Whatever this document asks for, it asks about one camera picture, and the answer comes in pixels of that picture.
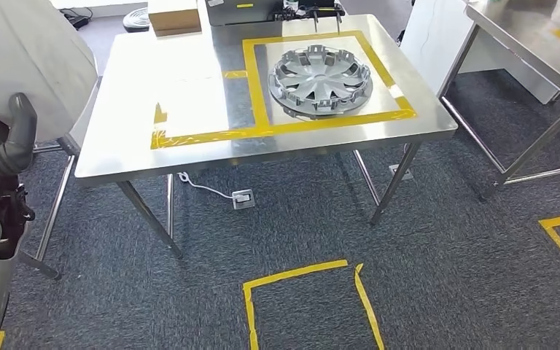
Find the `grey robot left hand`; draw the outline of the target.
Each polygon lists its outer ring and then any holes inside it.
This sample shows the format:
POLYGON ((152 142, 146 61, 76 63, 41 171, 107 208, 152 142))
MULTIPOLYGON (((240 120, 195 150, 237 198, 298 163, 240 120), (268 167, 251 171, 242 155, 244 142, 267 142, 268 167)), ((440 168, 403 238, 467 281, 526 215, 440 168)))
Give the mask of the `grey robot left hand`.
POLYGON ((16 176, 31 163, 36 138, 37 114, 27 96, 16 93, 9 98, 13 121, 0 121, 0 177, 16 176))

